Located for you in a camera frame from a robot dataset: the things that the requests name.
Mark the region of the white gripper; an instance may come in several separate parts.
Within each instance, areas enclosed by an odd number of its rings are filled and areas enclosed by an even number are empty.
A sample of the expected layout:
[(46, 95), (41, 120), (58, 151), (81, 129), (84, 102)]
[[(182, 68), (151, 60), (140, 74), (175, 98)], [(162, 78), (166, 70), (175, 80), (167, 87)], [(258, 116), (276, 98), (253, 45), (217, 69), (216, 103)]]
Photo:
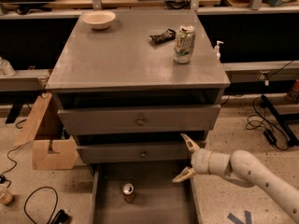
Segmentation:
[(192, 168), (185, 167), (181, 173), (172, 180), (172, 182), (180, 183), (184, 180), (192, 178), (196, 174), (214, 175), (215, 171), (213, 169), (213, 158), (215, 153), (210, 150), (200, 148), (198, 144), (194, 142), (187, 134), (182, 133), (181, 136), (185, 141), (187, 149), (193, 153), (191, 160)]

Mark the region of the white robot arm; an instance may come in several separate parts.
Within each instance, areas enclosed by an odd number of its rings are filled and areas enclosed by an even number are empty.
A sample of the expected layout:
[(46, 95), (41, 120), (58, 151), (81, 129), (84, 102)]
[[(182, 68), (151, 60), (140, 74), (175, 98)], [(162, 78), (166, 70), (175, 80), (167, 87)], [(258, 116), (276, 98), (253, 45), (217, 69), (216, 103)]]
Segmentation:
[(191, 167), (186, 166), (172, 182), (180, 183), (196, 175), (216, 175), (244, 188), (262, 189), (296, 224), (299, 223), (299, 190), (273, 174), (253, 154), (237, 150), (232, 154), (213, 152), (182, 133), (192, 153)]

